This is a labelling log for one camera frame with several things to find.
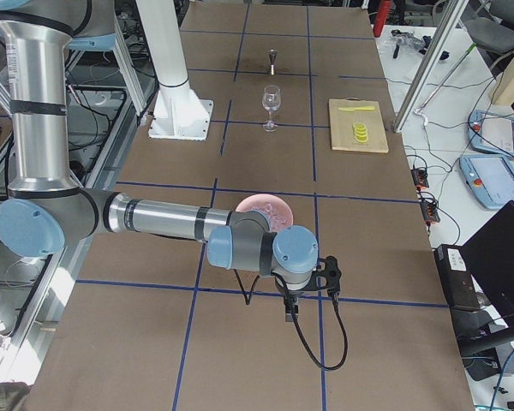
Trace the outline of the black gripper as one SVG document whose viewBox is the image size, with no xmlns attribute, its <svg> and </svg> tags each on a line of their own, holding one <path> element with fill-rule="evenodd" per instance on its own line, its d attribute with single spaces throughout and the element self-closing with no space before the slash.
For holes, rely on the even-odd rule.
<svg viewBox="0 0 514 411">
<path fill-rule="evenodd" d="M 298 303 L 302 292 L 290 290 L 286 285 L 283 285 L 278 277 L 275 278 L 275 285 L 284 299 L 285 321 L 294 323 L 294 319 L 298 319 Z"/>
</svg>

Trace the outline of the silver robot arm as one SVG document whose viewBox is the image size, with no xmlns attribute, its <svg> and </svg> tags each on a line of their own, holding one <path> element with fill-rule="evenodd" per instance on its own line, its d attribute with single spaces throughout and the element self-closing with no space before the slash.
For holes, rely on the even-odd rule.
<svg viewBox="0 0 514 411">
<path fill-rule="evenodd" d="M 286 311 L 318 288 L 318 244 L 302 226 L 274 231 L 258 211 L 138 200 L 81 187 L 69 169 L 64 52 L 110 51 L 111 1 L 0 1 L 16 176 L 0 205 L 0 241 L 23 257 L 56 253 L 99 231 L 133 231 L 207 245 L 217 267 L 273 277 Z"/>
</svg>

